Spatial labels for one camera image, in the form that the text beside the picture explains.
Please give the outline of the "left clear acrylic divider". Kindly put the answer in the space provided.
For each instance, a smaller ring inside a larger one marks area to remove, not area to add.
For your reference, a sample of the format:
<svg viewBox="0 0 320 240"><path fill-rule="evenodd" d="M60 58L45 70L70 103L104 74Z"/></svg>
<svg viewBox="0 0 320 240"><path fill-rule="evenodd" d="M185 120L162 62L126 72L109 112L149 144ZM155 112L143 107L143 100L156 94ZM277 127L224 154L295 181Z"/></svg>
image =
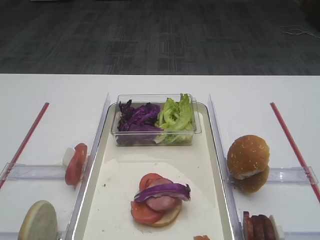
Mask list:
<svg viewBox="0 0 320 240"><path fill-rule="evenodd" d="M82 240L84 237L99 176L99 170L96 165L102 162L102 157L99 156L99 145L103 138L103 130L110 104L110 95L107 94L92 148L84 168L83 180L80 183L70 221L62 234L62 240Z"/></svg>

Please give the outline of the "left red tape strip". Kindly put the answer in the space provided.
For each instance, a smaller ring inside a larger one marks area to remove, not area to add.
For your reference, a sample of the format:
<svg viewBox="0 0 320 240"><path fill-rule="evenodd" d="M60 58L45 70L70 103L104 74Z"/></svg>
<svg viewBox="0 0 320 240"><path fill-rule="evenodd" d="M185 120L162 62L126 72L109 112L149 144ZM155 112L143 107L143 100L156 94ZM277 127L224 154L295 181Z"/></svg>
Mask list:
<svg viewBox="0 0 320 240"><path fill-rule="evenodd" d="M19 159L21 153L23 152L24 148L26 147L30 137L32 136L33 132L35 131L36 127L38 126L39 122L41 121L43 115L45 114L48 106L50 105L49 102L45 102L42 109L40 110L39 114L37 115L36 119L34 120L32 126L28 130L26 136L24 137L22 143L20 144L19 148L17 149L15 155L13 156L12 160L7 164L7 166L3 169L0 175L0 188L3 187L5 184L7 177L9 176L11 170L15 166L17 160Z"/></svg>

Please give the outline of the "sliced meat patties stack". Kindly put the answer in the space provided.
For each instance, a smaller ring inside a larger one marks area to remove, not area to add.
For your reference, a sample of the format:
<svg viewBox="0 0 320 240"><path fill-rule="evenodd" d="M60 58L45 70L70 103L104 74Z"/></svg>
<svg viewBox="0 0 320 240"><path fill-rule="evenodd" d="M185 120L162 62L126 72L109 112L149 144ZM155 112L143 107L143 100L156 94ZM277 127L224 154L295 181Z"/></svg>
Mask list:
<svg viewBox="0 0 320 240"><path fill-rule="evenodd" d="M243 212L243 234L245 240L276 240L276 225L272 215L252 215Z"/></svg>

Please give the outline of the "rear tomato slice on bun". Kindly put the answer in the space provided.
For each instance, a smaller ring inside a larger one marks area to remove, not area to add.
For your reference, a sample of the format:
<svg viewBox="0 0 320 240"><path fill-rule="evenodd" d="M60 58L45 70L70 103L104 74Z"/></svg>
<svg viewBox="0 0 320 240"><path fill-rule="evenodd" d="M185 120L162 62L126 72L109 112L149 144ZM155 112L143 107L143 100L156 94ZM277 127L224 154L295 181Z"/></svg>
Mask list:
<svg viewBox="0 0 320 240"><path fill-rule="evenodd" d="M139 190L143 191L148 187L152 187L152 183L156 181L159 184L171 184L172 181L162 177L161 175L157 174L157 173L148 173L146 175L144 175L140 182L139 182Z"/></svg>

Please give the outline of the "right clear cross rail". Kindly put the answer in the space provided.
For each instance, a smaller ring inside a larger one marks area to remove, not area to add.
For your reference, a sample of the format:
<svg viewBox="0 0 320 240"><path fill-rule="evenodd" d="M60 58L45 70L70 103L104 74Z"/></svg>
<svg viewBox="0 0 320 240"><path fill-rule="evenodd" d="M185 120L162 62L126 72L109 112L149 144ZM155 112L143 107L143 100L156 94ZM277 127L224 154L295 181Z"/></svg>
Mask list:
<svg viewBox="0 0 320 240"><path fill-rule="evenodd" d="M313 169L310 168L311 174L315 177L315 182L318 184L318 179L315 176ZM234 183L233 177L229 177L228 180ZM302 167L291 167L291 168L269 168L269 175L267 182L268 184L310 184L309 179L305 175L305 171Z"/></svg>

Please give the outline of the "white serving tray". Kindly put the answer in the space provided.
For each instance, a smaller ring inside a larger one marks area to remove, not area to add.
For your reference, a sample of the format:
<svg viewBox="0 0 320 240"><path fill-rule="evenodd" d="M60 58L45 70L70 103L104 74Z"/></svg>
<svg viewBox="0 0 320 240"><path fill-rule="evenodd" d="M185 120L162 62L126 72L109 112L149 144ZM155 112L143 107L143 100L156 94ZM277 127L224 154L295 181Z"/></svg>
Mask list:
<svg viewBox="0 0 320 240"><path fill-rule="evenodd" d="M110 133L116 105L108 108L100 143L94 154L81 207L67 237L73 240L212 240L233 237L207 107L197 104L202 132L188 146L116 146ZM177 219L164 227L137 223L131 201L141 178L157 173L190 186Z"/></svg>

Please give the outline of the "left clear cross rail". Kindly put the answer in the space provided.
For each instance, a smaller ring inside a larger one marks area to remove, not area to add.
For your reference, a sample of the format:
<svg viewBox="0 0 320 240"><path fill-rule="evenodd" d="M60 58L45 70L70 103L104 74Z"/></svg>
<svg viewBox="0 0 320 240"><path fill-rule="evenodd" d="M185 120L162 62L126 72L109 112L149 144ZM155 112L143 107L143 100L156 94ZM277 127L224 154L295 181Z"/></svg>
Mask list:
<svg viewBox="0 0 320 240"><path fill-rule="evenodd" d="M8 162L0 174L0 180L64 180L66 170L67 168L63 165L32 165Z"/></svg>

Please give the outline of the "sesame bun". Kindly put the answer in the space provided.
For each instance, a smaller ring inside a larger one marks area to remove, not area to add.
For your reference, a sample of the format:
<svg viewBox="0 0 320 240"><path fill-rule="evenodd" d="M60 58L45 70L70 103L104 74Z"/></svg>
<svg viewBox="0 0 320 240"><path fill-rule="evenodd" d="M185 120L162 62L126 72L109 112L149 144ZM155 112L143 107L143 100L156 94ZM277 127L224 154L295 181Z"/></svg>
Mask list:
<svg viewBox="0 0 320 240"><path fill-rule="evenodd" d="M269 164L270 148L267 142L257 135L244 135L237 138L227 153L227 167L237 180L263 172Z"/></svg>
<svg viewBox="0 0 320 240"><path fill-rule="evenodd" d="M259 191L267 182L270 168L267 166L264 171L247 177L243 180L234 179L234 185L243 193L252 194Z"/></svg>

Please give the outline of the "bottom bun on tray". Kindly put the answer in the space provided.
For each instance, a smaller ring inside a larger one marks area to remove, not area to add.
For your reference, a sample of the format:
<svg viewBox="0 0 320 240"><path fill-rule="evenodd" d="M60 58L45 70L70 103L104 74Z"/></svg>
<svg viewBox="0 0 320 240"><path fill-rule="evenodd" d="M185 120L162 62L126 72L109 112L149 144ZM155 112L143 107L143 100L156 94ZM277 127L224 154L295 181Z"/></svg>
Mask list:
<svg viewBox="0 0 320 240"><path fill-rule="evenodd" d="M164 216L159 221L157 221L153 224L144 224L144 225L148 225L151 227L167 226L167 225L171 224L177 218L177 216L180 214L181 210L182 210L182 201L179 200L178 204L173 209L171 209L169 211L159 211L161 213L164 213Z"/></svg>

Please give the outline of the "ham meat slice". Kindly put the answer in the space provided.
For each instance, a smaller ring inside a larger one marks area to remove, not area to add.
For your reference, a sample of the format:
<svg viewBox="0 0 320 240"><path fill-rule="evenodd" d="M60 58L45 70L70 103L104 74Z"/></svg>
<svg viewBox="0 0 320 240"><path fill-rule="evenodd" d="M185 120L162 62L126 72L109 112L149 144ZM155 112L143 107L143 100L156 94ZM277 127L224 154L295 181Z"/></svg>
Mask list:
<svg viewBox="0 0 320 240"><path fill-rule="evenodd" d="M172 184L173 182L171 180L168 180L166 178L158 178L158 179L148 179L145 187L150 188L157 185L162 184ZM178 200L176 198L164 195L160 197L150 197L148 198L145 203L154 211L169 211L172 210L177 204Z"/></svg>

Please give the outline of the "sesame top bun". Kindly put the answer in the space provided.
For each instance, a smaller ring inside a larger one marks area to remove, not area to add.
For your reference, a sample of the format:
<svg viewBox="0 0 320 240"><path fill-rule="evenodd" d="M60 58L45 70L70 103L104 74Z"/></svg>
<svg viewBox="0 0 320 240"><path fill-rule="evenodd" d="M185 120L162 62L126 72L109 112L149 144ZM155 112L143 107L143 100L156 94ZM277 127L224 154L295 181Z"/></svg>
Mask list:
<svg viewBox="0 0 320 240"><path fill-rule="evenodd" d="M267 142L257 135L244 135L237 138L227 153L227 167L237 180L263 172L269 164L270 148Z"/></svg>

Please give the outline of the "front tomato slice on bun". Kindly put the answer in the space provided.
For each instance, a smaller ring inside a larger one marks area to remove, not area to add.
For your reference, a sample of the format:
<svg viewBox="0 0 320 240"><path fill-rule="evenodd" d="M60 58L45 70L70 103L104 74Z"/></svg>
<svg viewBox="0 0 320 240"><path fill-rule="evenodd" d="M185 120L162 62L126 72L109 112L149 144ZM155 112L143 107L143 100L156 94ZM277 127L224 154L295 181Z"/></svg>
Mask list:
<svg viewBox="0 0 320 240"><path fill-rule="evenodd" d="M164 216L164 213L151 209L144 202L132 201L131 215L141 224L154 224Z"/></svg>

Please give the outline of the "red tape strip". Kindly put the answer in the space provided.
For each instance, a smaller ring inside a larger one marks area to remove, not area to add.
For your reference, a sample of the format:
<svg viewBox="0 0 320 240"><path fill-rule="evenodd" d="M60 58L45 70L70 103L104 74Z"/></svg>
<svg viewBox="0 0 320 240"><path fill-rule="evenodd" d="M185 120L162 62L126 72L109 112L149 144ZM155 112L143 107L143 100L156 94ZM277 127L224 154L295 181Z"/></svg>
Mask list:
<svg viewBox="0 0 320 240"><path fill-rule="evenodd" d="M313 177L313 175L311 174L311 170L310 168L307 166L298 146L296 145L296 142L295 140L293 139L284 119L282 118L276 104L274 102L271 102L270 103L270 106L284 132L284 134L286 135L286 138L295 154L295 156L297 157L301 167L303 168L304 172L305 172L305 175L307 176L309 182L310 182L310 185L312 187L312 190L314 192L314 194L316 195L318 201L320 201L320 189L318 187L318 184L316 183L316 180L315 180L315 177Z"/></svg>
<svg viewBox="0 0 320 240"><path fill-rule="evenodd" d="M33 132L35 131L36 127L38 126L39 122L41 121L43 115L45 114L48 106L50 105L49 102L45 102L42 109L40 110L39 114L37 115L36 119L34 120L32 126L28 130L26 136L24 137L22 143L20 144L19 148L17 149L15 155L13 156L12 160L7 164L7 166L3 169L0 175L0 188L3 187L5 184L7 177L9 176L11 170L15 166L17 160L19 159L21 153L23 152L24 148L26 147L30 137L32 136Z"/></svg>

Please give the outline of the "clear acrylic divider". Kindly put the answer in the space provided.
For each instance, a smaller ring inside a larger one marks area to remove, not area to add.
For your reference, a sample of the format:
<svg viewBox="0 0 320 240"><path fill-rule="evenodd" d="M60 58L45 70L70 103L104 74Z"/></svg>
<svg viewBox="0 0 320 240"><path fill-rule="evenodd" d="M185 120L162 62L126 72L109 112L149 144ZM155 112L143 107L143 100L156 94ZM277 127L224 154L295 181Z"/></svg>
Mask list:
<svg viewBox="0 0 320 240"><path fill-rule="evenodd" d="M70 221L62 234L62 240L82 240L84 237L99 176L99 170L96 165L102 162L102 157L99 156L99 145L103 138L103 130L110 104L110 95L107 94L92 148L84 168L83 180L80 183Z"/></svg>
<svg viewBox="0 0 320 240"><path fill-rule="evenodd" d="M243 240L243 228L242 223L239 220L237 207L235 204L234 194L233 194L233 185L229 180L229 172L227 168L227 160L225 158L224 148L221 141L221 134L217 119L217 113L215 110L215 105L212 100L211 95L208 97L208 111L210 116L212 135L214 138L217 161L220 171L220 178L223 186L223 194L225 198L225 204L228 214L229 225L231 228L231 236L233 240Z"/></svg>

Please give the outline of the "clear cross rail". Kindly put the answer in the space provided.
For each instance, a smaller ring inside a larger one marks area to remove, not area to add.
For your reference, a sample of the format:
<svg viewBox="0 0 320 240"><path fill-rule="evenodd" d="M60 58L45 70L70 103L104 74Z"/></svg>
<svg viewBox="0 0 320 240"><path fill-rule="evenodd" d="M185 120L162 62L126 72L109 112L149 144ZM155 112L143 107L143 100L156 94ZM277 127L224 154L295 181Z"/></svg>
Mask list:
<svg viewBox="0 0 320 240"><path fill-rule="evenodd" d="M0 174L0 180L64 180L66 170L67 168L63 165L32 165L8 162Z"/></svg>
<svg viewBox="0 0 320 240"><path fill-rule="evenodd" d="M313 169L310 168L311 174L315 177L315 182L318 184L318 179L315 176ZM228 180L234 183L233 177L229 177ZM305 175L305 171L302 167L291 167L291 168L269 168L269 175L267 182L268 184L310 184L309 179Z"/></svg>

